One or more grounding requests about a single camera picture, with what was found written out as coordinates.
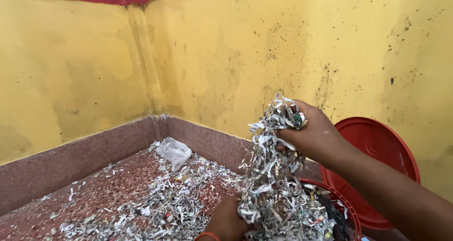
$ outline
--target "red bucket lid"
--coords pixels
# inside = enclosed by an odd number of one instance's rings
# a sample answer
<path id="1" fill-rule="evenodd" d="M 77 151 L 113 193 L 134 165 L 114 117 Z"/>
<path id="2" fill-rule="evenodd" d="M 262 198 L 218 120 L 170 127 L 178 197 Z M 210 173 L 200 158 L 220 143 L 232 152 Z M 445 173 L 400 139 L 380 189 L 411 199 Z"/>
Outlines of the red bucket lid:
<path id="1" fill-rule="evenodd" d="M 409 147 L 387 125 L 365 117 L 350 117 L 339 121 L 335 127 L 341 136 L 370 157 L 420 183 L 420 174 Z M 360 194 L 334 172 L 321 166 L 324 183 L 340 192 L 356 210 L 360 224 L 376 230 L 393 226 L 380 215 Z"/>

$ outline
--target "orange bangle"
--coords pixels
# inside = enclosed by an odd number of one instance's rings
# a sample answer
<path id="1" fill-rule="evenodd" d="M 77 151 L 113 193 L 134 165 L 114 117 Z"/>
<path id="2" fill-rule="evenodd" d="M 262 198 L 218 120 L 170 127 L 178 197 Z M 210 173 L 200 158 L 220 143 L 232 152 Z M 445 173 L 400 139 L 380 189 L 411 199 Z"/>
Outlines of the orange bangle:
<path id="1" fill-rule="evenodd" d="M 197 238 L 195 238 L 194 241 L 197 241 L 198 238 L 200 238 L 201 236 L 210 236 L 212 237 L 215 241 L 220 241 L 220 238 L 218 238 L 218 236 L 216 236 L 216 234 L 212 233 L 212 232 L 201 232 L 200 235 L 197 236 Z"/>

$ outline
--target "human hand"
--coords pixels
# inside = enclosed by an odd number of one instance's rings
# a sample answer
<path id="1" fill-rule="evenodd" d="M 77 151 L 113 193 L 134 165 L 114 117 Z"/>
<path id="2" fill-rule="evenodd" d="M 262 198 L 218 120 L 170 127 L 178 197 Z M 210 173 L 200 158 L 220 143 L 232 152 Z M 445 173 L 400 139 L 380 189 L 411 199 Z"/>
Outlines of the human hand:
<path id="1" fill-rule="evenodd" d="M 247 231 L 253 229 L 253 225 L 247 224 L 237 215 L 239 198 L 239 194 L 236 194 L 220 202 L 214 209 L 205 231 L 216 234 L 221 241 L 239 241 Z"/>
<path id="2" fill-rule="evenodd" d="M 291 143 L 304 156 L 322 165 L 328 164 L 339 150 L 351 147 L 321 109 L 300 100 L 294 100 L 294 104 L 299 108 L 299 112 L 303 112 L 308 122 L 302 130 L 278 130 L 278 138 Z"/>

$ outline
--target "red plastic container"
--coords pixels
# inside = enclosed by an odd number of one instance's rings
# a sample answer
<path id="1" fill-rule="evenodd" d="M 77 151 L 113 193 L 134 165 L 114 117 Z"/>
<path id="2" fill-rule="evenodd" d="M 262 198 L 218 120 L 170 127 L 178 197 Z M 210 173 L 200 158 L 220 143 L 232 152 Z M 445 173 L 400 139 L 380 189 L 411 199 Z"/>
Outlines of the red plastic container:
<path id="1" fill-rule="evenodd" d="M 360 151 L 420 183 L 419 170 L 411 150 L 401 137 L 387 125 L 365 117 L 351 117 L 339 121 L 335 127 L 344 139 Z M 321 175 L 324 183 L 349 200 L 357 211 L 362 226 L 376 230 L 393 228 L 340 176 L 323 166 L 321 166 Z"/>
<path id="2" fill-rule="evenodd" d="M 330 192 L 330 198 L 332 200 L 340 200 L 344 206 L 346 206 L 346 208 L 348 209 L 348 221 L 352 221 L 354 222 L 354 231 L 355 231 L 355 236 L 354 238 L 355 239 L 351 239 L 351 240 L 355 240 L 355 241 L 360 241 L 361 238 L 362 238 L 362 230 L 361 230 L 361 226 L 360 226 L 360 223 L 359 223 L 359 217 L 357 216 L 357 212 L 356 210 L 352 207 L 352 205 L 349 203 L 349 201 L 343 197 L 339 192 L 337 192 L 335 189 L 333 189 L 332 187 L 328 186 L 328 185 L 325 185 L 324 183 L 320 183 L 320 182 L 317 182 L 317 181 L 314 181 L 314 180 L 309 180 L 309 179 L 300 179 L 301 182 L 304 182 L 304 183 L 308 183 L 308 184 L 312 184 L 312 185 L 316 185 L 318 187 L 321 187 L 323 189 L 325 189 L 326 191 L 329 191 Z M 344 213 L 344 208 L 343 207 L 340 207 L 340 206 L 337 206 L 337 204 L 335 204 L 335 208 L 340 211 L 341 213 Z"/>

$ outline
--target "plastic bag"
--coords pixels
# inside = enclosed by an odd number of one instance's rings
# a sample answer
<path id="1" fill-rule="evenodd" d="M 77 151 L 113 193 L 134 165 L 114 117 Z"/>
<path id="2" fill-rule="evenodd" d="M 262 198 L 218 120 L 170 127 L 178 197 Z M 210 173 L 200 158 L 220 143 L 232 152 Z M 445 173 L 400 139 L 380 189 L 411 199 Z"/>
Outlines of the plastic bag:
<path id="1" fill-rule="evenodd" d="M 156 148 L 156 152 L 171 162 L 171 171 L 173 172 L 178 170 L 192 155 L 192 150 L 186 144 L 170 137 L 162 141 L 160 146 Z"/>

